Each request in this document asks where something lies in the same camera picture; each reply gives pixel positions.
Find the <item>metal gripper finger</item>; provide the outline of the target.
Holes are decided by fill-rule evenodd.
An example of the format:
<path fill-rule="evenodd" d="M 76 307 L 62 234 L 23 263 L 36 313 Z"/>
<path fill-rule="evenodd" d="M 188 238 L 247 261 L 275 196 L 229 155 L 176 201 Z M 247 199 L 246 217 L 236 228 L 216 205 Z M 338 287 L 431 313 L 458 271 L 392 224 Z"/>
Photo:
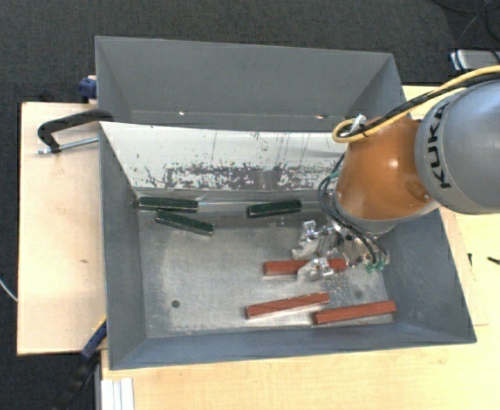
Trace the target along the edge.
<path fill-rule="evenodd" d="M 298 281 L 318 281 L 333 275 L 333 268 L 324 257 L 314 258 L 297 270 Z"/>
<path fill-rule="evenodd" d="M 318 255 L 320 238 L 314 220 L 304 221 L 296 248 L 291 250 L 292 259 L 312 259 Z"/>

